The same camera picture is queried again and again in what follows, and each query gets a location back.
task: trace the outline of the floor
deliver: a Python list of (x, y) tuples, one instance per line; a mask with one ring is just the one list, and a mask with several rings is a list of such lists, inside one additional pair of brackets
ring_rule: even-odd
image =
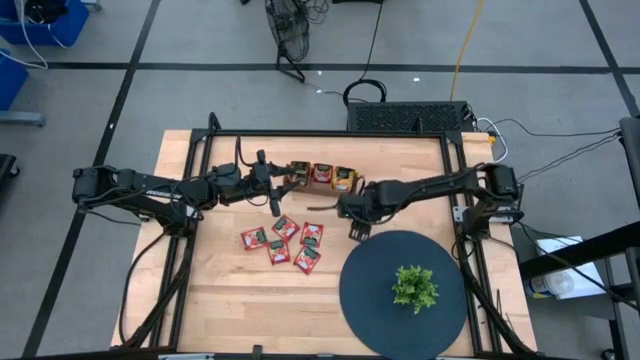
[[(204, 127), (210, 111), (225, 128), (346, 125), (340, 97), (273, 71), (276, 49), (263, 1), (102, 4), (74, 47), (40, 48), (51, 70), (31, 70), (12, 107), (44, 113), (47, 125), (0, 126), (0, 152), (17, 155), (22, 167), (0, 208), (0, 358), (109, 346), (137, 229), (74, 214), (73, 169), (104, 162), (152, 172), (163, 131)], [(368, 77), (386, 84), (389, 101), (448, 99), (475, 6), (387, 0)], [(336, 4), (323, 24), (311, 26), (303, 61), (309, 83), (342, 91), (359, 78), (377, 9)], [(638, 114), (639, 12), (635, 0), (488, 0), (456, 99), (478, 116), (514, 118), (531, 131), (615, 128), (620, 118)], [(28, 48), (1, 39), (0, 47), (34, 59)], [(377, 99), (364, 88), (352, 96)], [(505, 164), (519, 175), (600, 139), (531, 137), (508, 122), (499, 128), (510, 145)], [(632, 191), (624, 152), (612, 142), (527, 180), (525, 221), (588, 238), (638, 220)], [(616, 260), (614, 267), (624, 264)], [(608, 323), (557, 305), (530, 302), (540, 350), (598, 359), (611, 346)], [(640, 329), (637, 321), (629, 326)]]

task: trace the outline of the green plant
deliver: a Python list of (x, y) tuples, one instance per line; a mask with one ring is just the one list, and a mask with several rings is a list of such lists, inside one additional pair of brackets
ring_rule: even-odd
[(438, 285), (431, 282), (433, 271), (422, 269), (420, 266), (411, 265), (408, 269), (404, 266), (398, 268), (396, 276), (398, 283), (392, 289), (396, 292), (394, 304), (413, 304), (413, 313), (417, 314), (423, 306), (435, 305)]

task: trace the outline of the fan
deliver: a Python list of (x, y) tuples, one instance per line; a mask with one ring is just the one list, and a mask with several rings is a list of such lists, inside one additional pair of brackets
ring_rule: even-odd
[[(269, 27), (278, 44), (276, 69), (304, 82), (305, 77), (295, 63), (302, 61), (309, 52), (309, 21), (305, 6), (300, 0), (265, 0), (265, 3)], [(297, 75), (281, 68), (281, 58), (291, 64)]]

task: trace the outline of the wooden tabletop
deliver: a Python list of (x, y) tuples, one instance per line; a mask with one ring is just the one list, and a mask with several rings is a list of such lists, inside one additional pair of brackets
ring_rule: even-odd
[[(190, 131), (165, 132), (155, 175), (182, 177), (189, 138)], [(463, 139), (469, 165), (492, 161), (487, 134), (465, 133)], [(234, 142), (234, 137), (216, 136), (210, 165), (233, 162)], [(266, 151), (268, 161), (279, 165), (292, 160), (342, 165), (357, 169), (367, 181), (412, 181), (444, 173), (439, 142), (432, 139), (255, 136), (242, 139), (243, 155), (248, 162), (254, 161), (260, 149)], [(268, 206), (254, 207), (242, 202), (205, 212), (205, 220), (198, 227), (178, 350), (249, 353), (253, 345), (260, 344), (265, 353), (374, 354), (353, 335), (340, 309), (340, 271), (357, 245), (348, 239), (350, 221), (339, 219), (335, 211), (307, 210), (310, 205), (333, 203), (332, 197), (294, 192), (280, 205), (282, 213), (300, 225), (309, 221), (325, 226), (319, 249), (322, 259), (309, 276), (292, 263), (271, 265), (265, 248), (244, 250), (240, 239), (243, 231), (264, 226), (269, 239), (277, 238), (270, 230), (276, 219)], [(374, 227), (372, 234), (390, 229), (416, 231), (449, 251), (454, 241), (449, 201), (438, 198), (414, 203), (388, 224)], [(155, 222), (143, 224), (135, 254), (161, 232)], [(508, 226), (494, 224), (491, 232), (494, 238), (511, 242)], [(131, 336), (157, 300), (167, 246), (168, 238), (140, 260), (132, 276), (125, 315), (127, 336)], [(484, 242), (483, 248), (494, 301), (499, 289), (505, 318), (508, 316), (524, 343), (535, 349), (513, 250), (494, 242)], [(290, 242), (292, 257), (299, 250), (296, 236)], [(170, 305), (165, 315), (162, 343), (168, 339), (172, 308)], [(481, 309), (478, 317), (483, 348), (490, 349)], [(119, 343), (116, 331), (113, 344)], [(468, 321), (443, 355), (473, 355)]]

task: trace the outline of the white cable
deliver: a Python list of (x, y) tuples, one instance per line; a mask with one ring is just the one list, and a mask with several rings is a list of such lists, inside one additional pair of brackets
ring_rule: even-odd
[(500, 133), (500, 130), (498, 130), (498, 128), (493, 123), (493, 121), (489, 120), (488, 118), (479, 118), (479, 119), (477, 119), (477, 121), (486, 121), (486, 122), (488, 122), (490, 126), (485, 131), (489, 130), (490, 128), (494, 128), (495, 131), (496, 131), (496, 134), (498, 134), (498, 138), (500, 139), (500, 142), (502, 143), (502, 146), (504, 147), (504, 153), (502, 153), (502, 155), (500, 155), (498, 160), (496, 160), (496, 164), (501, 162), (502, 160), (506, 159), (507, 155), (509, 155), (509, 148), (507, 147), (507, 142), (504, 140), (504, 137)]
[[(15, 62), (17, 62), (18, 64), (22, 64), (24, 66), (31, 66), (37, 69), (44, 69), (47, 70), (49, 69), (49, 63), (47, 63), (47, 60), (44, 59), (44, 57), (42, 57), (42, 55), (40, 55), (40, 53), (36, 50), (35, 47), (33, 47), (33, 44), (31, 44), (31, 40), (29, 39), (29, 35), (27, 35), (27, 26), (25, 25), (25, 12), (26, 12), (26, 5), (24, 3), (24, 0), (20, 0), (20, 8), (22, 9), (20, 11), (20, 24), (22, 25), (22, 34), (24, 34), (24, 38), (25, 40), (27, 40), (27, 44), (29, 44), (29, 47), (31, 48), (31, 51), (33, 51), (34, 54), (36, 54), (36, 56), (42, 61), (43, 65), (40, 64), (34, 64), (34, 63), (29, 63), (26, 61), (22, 61), (19, 59), (16, 59), (8, 54), (5, 54), (4, 52), (0, 51), (0, 54), (2, 54), (2, 56), (6, 57), (7, 59), (13, 60)], [(48, 26), (49, 32), (51, 32), (51, 36), (53, 37), (53, 40), (55, 40), (55, 42), (58, 43), (58, 45), (60, 45), (62, 48), (66, 49), (67, 47), (64, 46), (64, 44), (62, 44), (60, 42), (60, 40), (58, 40), (58, 38), (53, 34), (53, 31), (51, 31), (51, 24), (49, 24)]]

